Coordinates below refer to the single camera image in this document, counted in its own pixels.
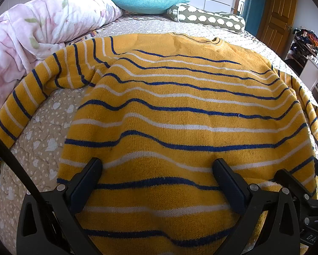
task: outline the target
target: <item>door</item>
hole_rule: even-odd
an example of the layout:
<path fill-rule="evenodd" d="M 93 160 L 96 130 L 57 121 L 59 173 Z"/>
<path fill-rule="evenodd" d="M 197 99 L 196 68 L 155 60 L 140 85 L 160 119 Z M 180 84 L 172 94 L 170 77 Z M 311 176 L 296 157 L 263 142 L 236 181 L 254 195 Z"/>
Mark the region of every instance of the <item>door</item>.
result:
<path fill-rule="evenodd" d="M 258 39 L 281 56 L 292 30 L 297 0 L 271 0 L 263 33 Z"/>

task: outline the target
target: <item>pink and white blanket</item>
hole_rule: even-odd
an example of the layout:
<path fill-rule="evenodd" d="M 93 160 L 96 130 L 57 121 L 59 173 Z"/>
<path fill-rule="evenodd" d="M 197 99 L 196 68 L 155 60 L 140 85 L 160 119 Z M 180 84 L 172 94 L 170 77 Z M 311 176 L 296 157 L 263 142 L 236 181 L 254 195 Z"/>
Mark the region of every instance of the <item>pink and white blanket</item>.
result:
<path fill-rule="evenodd" d="M 0 16 L 0 108 L 18 79 L 65 42 L 122 15 L 111 0 L 33 0 Z"/>

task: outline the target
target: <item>knit fabric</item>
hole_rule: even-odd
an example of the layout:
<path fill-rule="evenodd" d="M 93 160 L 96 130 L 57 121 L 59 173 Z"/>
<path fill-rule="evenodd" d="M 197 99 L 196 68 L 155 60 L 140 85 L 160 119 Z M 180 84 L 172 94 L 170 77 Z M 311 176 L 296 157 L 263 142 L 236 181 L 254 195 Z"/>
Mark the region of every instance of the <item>knit fabric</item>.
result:
<path fill-rule="evenodd" d="M 305 115 L 318 141 L 318 108 L 256 52 L 172 33 L 68 46 L 10 95 L 0 138 L 11 147 L 54 89 L 84 85 L 58 182 L 102 160 L 76 216 L 103 254 L 213 254 L 239 217 L 212 174 L 217 158 L 263 189 L 278 191 L 272 178 L 286 168 L 315 190 Z"/>

